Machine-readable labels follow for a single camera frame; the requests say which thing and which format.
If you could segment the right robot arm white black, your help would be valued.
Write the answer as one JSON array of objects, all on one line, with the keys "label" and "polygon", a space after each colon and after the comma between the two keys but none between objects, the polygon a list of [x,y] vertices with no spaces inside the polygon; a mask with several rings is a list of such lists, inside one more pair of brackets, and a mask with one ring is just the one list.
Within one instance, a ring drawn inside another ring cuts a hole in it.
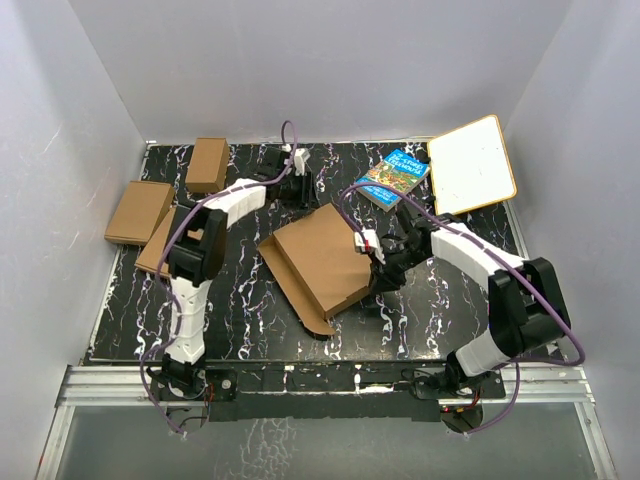
[{"label": "right robot arm white black", "polygon": [[415,375],[418,394],[471,395],[490,371],[567,335],[571,323],[551,263],[500,250],[460,219],[412,215],[401,207],[402,235],[365,229],[354,236],[356,250],[371,260],[369,289],[377,295],[399,290],[406,273],[428,259],[443,260],[473,280],[487,295],[488,326],[448,354],[444,368]]}]

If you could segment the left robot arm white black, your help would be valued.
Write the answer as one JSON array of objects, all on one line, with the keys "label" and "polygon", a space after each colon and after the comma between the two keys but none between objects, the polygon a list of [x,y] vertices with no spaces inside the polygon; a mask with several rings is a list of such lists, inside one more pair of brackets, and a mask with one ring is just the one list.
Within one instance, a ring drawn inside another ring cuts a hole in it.
[{"label": "left robot arm white black", "polygon": [[162,259],[168,265],[172,302],[169,339],[161,370],[148,372],[160,385],[186,399],[206,387],[205,313],[209,289],[224,264],[227,231],[245,216],[275,201],[299,210],[318,206],[306,148],[269,148],[256,172],[219,193],[180,205]]}]

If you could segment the folded brown cardboard box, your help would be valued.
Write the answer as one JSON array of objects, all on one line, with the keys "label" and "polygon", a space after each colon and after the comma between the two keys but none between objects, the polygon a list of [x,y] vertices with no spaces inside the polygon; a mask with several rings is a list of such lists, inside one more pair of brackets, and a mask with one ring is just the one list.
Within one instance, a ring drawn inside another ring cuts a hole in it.
[{"label": "folded brown cardboard box", "polygon": [[175,208],[171,207],[155,230],[147,244],[143,247],[135,262],[135,267],[146,273],[154,274],[169,238],[174,219]]}]

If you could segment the blue Treehouse book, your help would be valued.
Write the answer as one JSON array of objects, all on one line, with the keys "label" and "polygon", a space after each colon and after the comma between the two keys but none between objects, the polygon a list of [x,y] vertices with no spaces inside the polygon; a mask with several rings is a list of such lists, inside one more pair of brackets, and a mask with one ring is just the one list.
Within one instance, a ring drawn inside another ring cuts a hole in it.
[{"label": "blue Treehouse book", "polygon": [[364,186],[359,188],[358,192],[384,212],[389,212],[399,203],[401,197],[382,188],[382,185],[408,194],[425,180],[429,170],[427,163],[396,149],[357,180],[358,184],[376,183],[376,186]]}]

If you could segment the white board yellow frame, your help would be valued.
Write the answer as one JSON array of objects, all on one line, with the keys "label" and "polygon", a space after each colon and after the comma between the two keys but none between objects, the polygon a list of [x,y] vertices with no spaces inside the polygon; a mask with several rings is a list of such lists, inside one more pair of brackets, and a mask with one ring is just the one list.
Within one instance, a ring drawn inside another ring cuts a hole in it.
[{"label": "white board yellow frame", "polygon": [[490,114],[427,143],[431,186],[438,215],[461,214],[517,194],[497,115]]}]

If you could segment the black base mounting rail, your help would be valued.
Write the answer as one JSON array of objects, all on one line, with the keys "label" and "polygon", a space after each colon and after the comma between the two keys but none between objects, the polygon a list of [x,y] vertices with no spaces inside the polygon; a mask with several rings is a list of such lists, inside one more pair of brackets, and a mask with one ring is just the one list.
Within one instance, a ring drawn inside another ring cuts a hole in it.
[{"label": "black base mounting rail", "polygon": [[440,364],[387,362],[171,364],[147,368],[161,401],[195,402],[208,422],[273,419],[399,418],[438,422],[468,411],[482,419],[482,400],[506,396],[495,372],[459,387],[444,383]]}]

